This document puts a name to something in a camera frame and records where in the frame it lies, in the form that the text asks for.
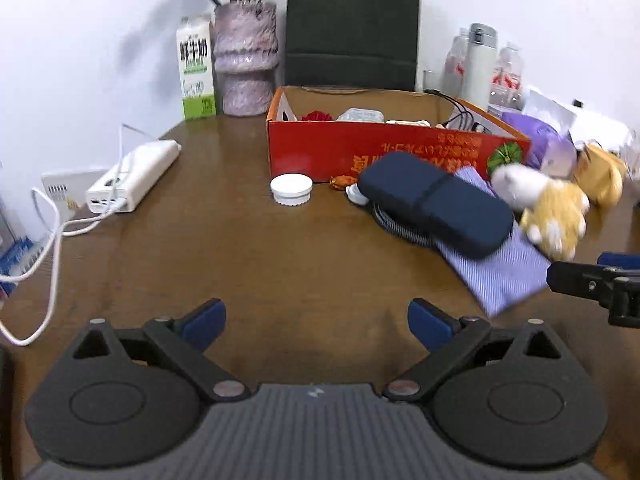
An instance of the white power bank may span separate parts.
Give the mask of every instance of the white power bank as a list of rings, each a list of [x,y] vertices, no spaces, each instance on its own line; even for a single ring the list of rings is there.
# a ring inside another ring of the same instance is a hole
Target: white power bank
[[[181,146],[175,140],[154,140],[138,146],[122,160],[120,176],[116,180],[118,165],[113,166],[86,192],[86,203],[92,213],[104,213],[112,186],[116,187],[111,199],[124,198],[127,202],[119,212],[132,212],[162,174],[180,154]]]

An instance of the pink textured vase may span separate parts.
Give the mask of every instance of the pink textured vase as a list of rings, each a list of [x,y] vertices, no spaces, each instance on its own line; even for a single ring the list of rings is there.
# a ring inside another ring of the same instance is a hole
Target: pink textured vase
[[[222,109],[233,116],[265,113],[278,65],[276,6],[234,2],[216,9],[216,73],[222,77]]]

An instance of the white cable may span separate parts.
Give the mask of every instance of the white cable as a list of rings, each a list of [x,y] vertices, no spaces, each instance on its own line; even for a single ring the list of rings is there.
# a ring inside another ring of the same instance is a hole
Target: white cable
[[[4,274],[0,274],[0,282],[5,282],[5,283],[20,283],[23,282],[24,280],[30,278],[31,276],[34,275],[34,273],[38,270],[38,268],[40,267],[40,264],[44,261],[44,259],[47,257],[47,255],[49,254],[49,251],[51,250],[51,247],[53,247],[53,261],[52,261],[52,266],[51,266],[51,281],[50,281],[50,285],[49,285],[49,303],[47,304],[47,311],[45,314],[44,319],[42,320],[42,323],[40,324],[40,326],[35,330],[35,332],[33,332],[30,336],[28,336],[25,339],[18,339],[15,335],[13,335],[10,330],[4,325],[4,323],[2,323],[2,321],[0,320],[0,333],[2,333],[2,335],[4,335],[5,338],[7,338],[9,340],[10,343],[16,345],[16,346],[27,346],[30,345],[31,343],[33,343],[34,341],[36,341],[37,338],[40,337],[40,335],[45,331],[45,329],[47,328],[47,326],[49,325],[49,322],[51,321],[51,318],[53,317],[53,313],[55,311],[55,307],[56,307],[56,298],[58,296],[58,280],[59,280],[59,276],[60,276],[60,245],[62,243],[62,238],[63,237],[69,237],[69,236],[77,236],[77,235],[81,235],[84,233],[87,233],[89,231],[91,231],[92,229],[96,228],[98,226],[98,224],[104,220],[105,218],[108,218],[109,216],[117,213],[120,208],[122,208],[126,203],[126,199],[124,198],[119,198],[117,199],[115,202],[111,202],[111,200],[113,199],[113,197],[116,194],[116,184],[118,183],[118,179],[120,177],[120,173],[122,170],[122,163],[124,160],[124,143],[123,143],[123,135],[122,135],[122,130],[123,128],[128,128],[129,130],[133,130],[135,132],[138,132],[140,134],[152,137],[151,135],[149,135],[146,132],[143,132],[142,130],[139,130],[137,128],[134,128],[132,126],[129,126],[128,124],[121,124],[120,125],[120,129],[118,132],[118,167],[116,168],[116,173],[115,173],[115,178],[113,179],[113,186],[111,187],[111,193],[109,196],[109,201],[107,202],[107,207],[104,213],[92,217],[92,218],[81,218],[81,219],[77,219],[77,220],[69,220],[67,222],[62,223],[61,222],[61,218],[60,218],[60,211],[58,210],[56,204],[53,202],[53,200],[51,200],[46,194],[44,194],[41,190],[39,190],[38,188],[34,187],[31,189],[31,199],[33,200],[33,205],[34,208],[36,209],[36,213],[38,215],[38,217],[40,218],[40,221],[42,222],[42,224],[44,225],[44,227],[46,227],[46,229],[50,232],[49,238],[47,239],[42,252],[39,254],[39,256],[37,257],[36,261],[33,263],[33,265],[29,268],[29,270],[27,270],[26,272],[24,272],[23,274],[19,274],[18,276],[7,276]],[[40,206],[38,204],[38,195],[40,197],[42,197],[44,199],[45,202],[47,202],[47,204],[49,204],[49,206],[52,208],[53,212],[54,212],[54,225],[53,228],[51,228],[50,226],[47,226],[47,223],[45,222],[45,219],[42,215],[42,212],[40,211]],[[66,227],[68,227],[69,225],[75,225],[75,224],[83,224],[83,223],[88,223],[90,222],[90,225],[81,229],[76,229],[75,231],[65,231],[64,229]]]

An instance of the green and white carton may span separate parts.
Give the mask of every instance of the green and white carton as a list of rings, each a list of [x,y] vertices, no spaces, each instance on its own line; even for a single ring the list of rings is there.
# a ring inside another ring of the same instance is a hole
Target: green and white carton
[[[216,114],[211,17],[183,18],[176,33],[185,119]]]

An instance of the open box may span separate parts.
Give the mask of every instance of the open box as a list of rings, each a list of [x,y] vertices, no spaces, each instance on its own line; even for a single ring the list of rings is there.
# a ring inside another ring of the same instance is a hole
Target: open box
[[[524,161],[526,136],[487,112],[459,100],[484,133],[406,124],[302,121],[315,110],[335,119],[348,108],[379,110],[385,120],[439,124],[457,114],[453,104],[432,95],[396,90],[278,88],[267,115],[271,176],[303,173],[314,182],[357,176],[388,152],[409,152],[446,171],[473,166],[485,179],[508,162]]]

